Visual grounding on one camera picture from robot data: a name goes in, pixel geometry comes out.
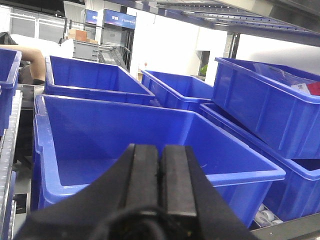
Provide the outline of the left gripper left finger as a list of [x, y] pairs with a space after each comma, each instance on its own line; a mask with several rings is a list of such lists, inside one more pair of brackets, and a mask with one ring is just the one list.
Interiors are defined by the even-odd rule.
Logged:
[[135, 145], [99, 178], [76, 194], [43, 209], [25, 220], [16, 240], [87, 240], [103, 218], [123, 208], [128, 194]]

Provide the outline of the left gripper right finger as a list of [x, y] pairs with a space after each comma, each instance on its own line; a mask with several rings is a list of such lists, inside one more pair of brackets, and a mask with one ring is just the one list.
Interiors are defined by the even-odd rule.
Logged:
[[210, 183], [192, 147], [167, 145], [161, 173], [168, 240], [256, 239]]

